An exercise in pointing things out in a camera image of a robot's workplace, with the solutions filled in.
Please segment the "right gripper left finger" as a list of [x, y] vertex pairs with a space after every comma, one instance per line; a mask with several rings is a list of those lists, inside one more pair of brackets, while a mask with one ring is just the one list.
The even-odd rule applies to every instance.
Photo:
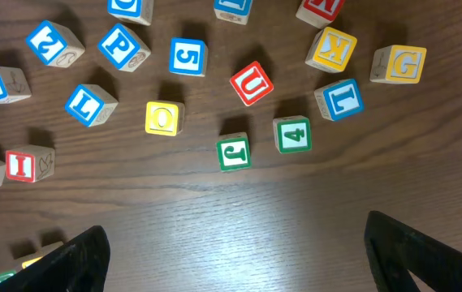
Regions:
[[0, 292], [103, 292], [110, 263], [105, 230], [94, 225], [0, 283]]

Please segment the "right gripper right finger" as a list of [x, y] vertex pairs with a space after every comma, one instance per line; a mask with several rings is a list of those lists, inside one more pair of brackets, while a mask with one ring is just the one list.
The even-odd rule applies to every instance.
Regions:
[[379, 291], [462, 291], [462, 252], [379, 211], [369, 212], [364, 243]]

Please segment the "yellow O block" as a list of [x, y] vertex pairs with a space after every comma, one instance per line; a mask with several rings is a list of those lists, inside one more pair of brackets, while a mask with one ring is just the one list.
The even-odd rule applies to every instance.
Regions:
[[145, 132], [153, 135], [177, 136], [184, 127], [184, 103], [149, 101], [146, 104]]
[[37, 262], [39, 259], [51, 253], [55, 249], [61, 247], [62, 245], [63, 245], [63, 242], [52, 243], [52, 244], [42, 247], [40, 250], [36, 251], [35, 253], [32, 253], [30, 255], [25, 255], [19, 259], [16, 259], [14, 270], [16, 272], [19, 272], [27, 268], [29, 265]]

